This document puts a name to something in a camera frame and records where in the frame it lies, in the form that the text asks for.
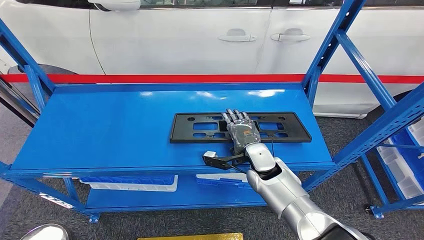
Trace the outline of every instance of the robotic arm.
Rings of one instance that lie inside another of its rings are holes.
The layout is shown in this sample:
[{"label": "robotic arm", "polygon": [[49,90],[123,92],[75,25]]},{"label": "robotic arm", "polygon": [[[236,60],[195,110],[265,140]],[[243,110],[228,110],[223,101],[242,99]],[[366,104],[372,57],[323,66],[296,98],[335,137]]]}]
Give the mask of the robotic arm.
[{"label": "robotic arm", "polygon": [[234,154],[248,158],[247,180],[268,206],[284,219],[300,240],[367,240],[354,228],[324,213],[302,188],[299,178],[267,146],[249,116],[237,110],[222,113],[234,142]]}]

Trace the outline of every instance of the blue metal shelf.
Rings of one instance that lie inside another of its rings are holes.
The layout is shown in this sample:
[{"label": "blue metal shelf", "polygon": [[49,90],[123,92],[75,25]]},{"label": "blue metal shelf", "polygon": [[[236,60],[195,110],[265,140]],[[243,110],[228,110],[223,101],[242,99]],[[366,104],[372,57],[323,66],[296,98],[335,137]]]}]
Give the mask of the blue metal shelf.
[{"label": "blue metal shelf", "polygon": [[181,175],[175,192],[91,189],[85,207],[101,213],[266,205],[252,189],[197,184],[195,175]]},{"label": "blue metal shelf", "polygon": [[54,90],[7,174],[222,173],[206,166],[202,155],[228,156],[231,143],[169,143],[169,138],[175,113],[226,108],[296,112],[312,142],[274,143],[275,155],[295,171],[334,166],[300,83],[64,85]]},{"label": "blue metal shelf", "polygon": [[[250,189],[196,183],[194,174],[223,172],[205,166],[203,153],[228,156],[231,144],[169,143],[175,113],[232,108],[297,114],[312,142],[275,143],[274,150],[293,171],[315,171],[302,183],[311,191],[359,157],[366,159],[368,151],[424,114],[424,83],[396,103],[347,36],[364,3],[343,1],[301,83],[55,85],[0,20],[0,45],[27,74],[42,112],[14,164],[0,162],[0,178],[87,215],[90,222],[98,222],[102,212],[264,206]],[[339,45],[386,112],[332,159],[312,107],[319,77]],[[371,165],[365,167],[378,182]],[[84,205],[70,178],[140,174],[180,175],[177,190],[92,189]],[[68,195],[35,179],[39,177],[63,178]],[[373,207],[376,217],[424,201],[421,195],[388,203],[381,186],[376,186],[385,203]]]}]

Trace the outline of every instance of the red stripe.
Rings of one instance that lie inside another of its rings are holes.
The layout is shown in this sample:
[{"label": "red stripe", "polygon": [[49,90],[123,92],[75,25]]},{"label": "red stripe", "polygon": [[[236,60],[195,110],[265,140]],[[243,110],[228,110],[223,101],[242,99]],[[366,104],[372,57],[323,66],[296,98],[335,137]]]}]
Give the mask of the red stripe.
[{"label": "red stripe", "polygon": [[[278,83],[300,82],[304,74],[222,74],[222,75],[70,75],[49,74],[57,84],[66,83]],[[4,74],[8,83],[28,82],[25,74]],[[380,75],[385,84],[420,84],[424,76]],[[320,83],[364,83],[361,75],[323,74]]]}]

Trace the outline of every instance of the lower shelf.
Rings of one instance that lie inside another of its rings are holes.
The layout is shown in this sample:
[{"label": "lower shelf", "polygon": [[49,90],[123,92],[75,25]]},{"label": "lower shelf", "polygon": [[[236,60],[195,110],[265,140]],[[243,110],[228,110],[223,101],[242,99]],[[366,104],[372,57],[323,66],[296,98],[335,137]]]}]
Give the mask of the lower shelf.
[{"label": "lower shelf", "polygon": [[91,189],[86,208],[102,213],[266,205],[252,189],[202,185],[194,175],[180,175],[175,192]]}]

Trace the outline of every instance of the rectangular hole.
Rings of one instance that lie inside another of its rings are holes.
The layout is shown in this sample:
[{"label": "rectangular hole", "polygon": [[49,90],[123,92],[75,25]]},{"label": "rectangular hole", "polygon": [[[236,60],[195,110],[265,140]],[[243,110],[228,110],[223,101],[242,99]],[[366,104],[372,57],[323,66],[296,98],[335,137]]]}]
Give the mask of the rectangular hole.
[{"label": "rectangular hole", "polygon": [[214,138],[225,138],[225,133],[223,132],[215,132],[213,135]]},{"label": "rectangular hole", "polygon": [[228,132],[227,123],[225,121],[218,121],[218,124],[219,124],[219,131],[220,132]]},{"label": "rectangular hole", "polygon": [[217,130],[218,123],[216,122],[195,122],[193,124],[193,130]]},{"label": "rectangular hole", "polygon": [[204,132],[196,132],[196,133],[193,133],[193,137],[199,138],[199,139],[206,138],[206,133],[204,133]]},{"label": "rectangular hole", "polygon": [[259,122],[259,127],[262,130],[283,130],[281,122]]},{"label": "rectangular hole", "polygon": [[287,133],[285,132],[276,132],[274,133],[274,137],[276,138],[287,138],[289,135],[287,135]]}]

